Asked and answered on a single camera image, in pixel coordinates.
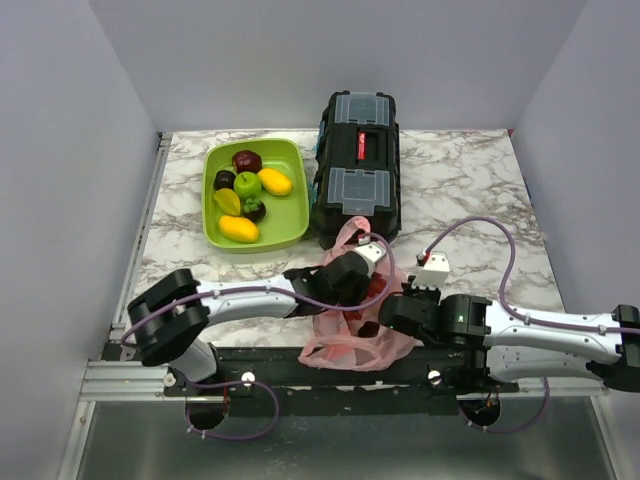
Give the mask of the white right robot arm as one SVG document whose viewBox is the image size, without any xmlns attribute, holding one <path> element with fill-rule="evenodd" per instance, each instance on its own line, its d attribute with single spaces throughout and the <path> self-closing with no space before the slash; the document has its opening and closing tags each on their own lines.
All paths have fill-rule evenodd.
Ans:
<svg viewBox="0 0 640 480">
<path fill-rule="evenodd" d="M 527 378 L 583 378 L 639 390 L 639 310 L 566 314 L 503 306 L 470 294 L 443 297 L 410 284 L 381 304 L 379 323 L 463 359 L 443 376 L 460 393 Z"/>
</svg>

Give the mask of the red fake grape bunch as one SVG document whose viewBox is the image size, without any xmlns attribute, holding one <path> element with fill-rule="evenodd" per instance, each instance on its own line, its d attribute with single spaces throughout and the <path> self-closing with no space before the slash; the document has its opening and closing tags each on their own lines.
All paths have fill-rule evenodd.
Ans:
<svg viewBox="0 0 640 480">
<path fill-rule="evenodd" d="M 374 273 L 371 278 L 369 287 L 366 293 L 364 294 L 364 297 L 362 298 L 359 305 L 362 306 L 368 301 L 373 300 L 375 297 L 377 297 L 379 294 L 383 292 L 387 284 L 388 284 L 387 276 L 382 275 L 380 273 Z M 371 321 L 375 316 L 376 308 L 377 306 L 373 305 L 367 308 L 360 308 L 359 310 L 353 311 L 353 312 L 344 312 L 343 318 L 348 323 L 353 323 L 356 321 Z"/>
</svg>

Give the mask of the pink plastic bag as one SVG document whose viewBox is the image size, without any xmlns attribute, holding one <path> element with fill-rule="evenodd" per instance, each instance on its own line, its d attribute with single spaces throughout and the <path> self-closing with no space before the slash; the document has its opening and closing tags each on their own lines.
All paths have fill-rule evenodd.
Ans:
<svg viewBox="0 0 640 480">
<path fill-rule="evenodd" d="M 371 231 L 368 219 L 362 216 L 349 219 L 338 232 L 322 265 L 327 266 L 340 254 L 354 250 L 355 246 L 348 245 L 348 242 L 354 234 L 357 237 L 360 230 L 364 233 Z M 405 273 L 397 264 L 393 276 L 390 272 L 388 258 L 382 260 L 375 271 L 388 277 L 387 285 L 390 288 L 385 298 L 400 291 L 401 283 L 406 281 Z M 300 363 L 313 368 L 368 372 L 385 370 L 396 360 L 408 355 L 416 340 L 379 325 L 378 311 L 381 303 L 382 301 L 376 303 L 376 313 L 371 321 L 348 323 L 343 318 L 344 312 L 337 311 L 315 315 L 314 337 L 304 346 L 298 358 Z"/>
</svg>

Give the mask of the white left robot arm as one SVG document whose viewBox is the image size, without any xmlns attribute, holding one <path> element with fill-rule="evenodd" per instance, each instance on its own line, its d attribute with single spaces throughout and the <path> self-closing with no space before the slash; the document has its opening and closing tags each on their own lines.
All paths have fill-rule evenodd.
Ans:
<svg viewBox="0 0 640 480">
<path fill-rule="evenodd" d="M 385 256 L 386 250 L 373 243 L 340 254 L 324 266 L 240 283 L 201 283 L 189 269 L 179 269 L 130 302 L 131 327 L 121 343 L 136 348 L 144 366 L 168 364 L 197 393 L 209 395 L 220 387 L 222 372 L 214 348 L 199 339 L 205 328 L 258 317 L 355 311 L 365 302 Z"/>
</svg>

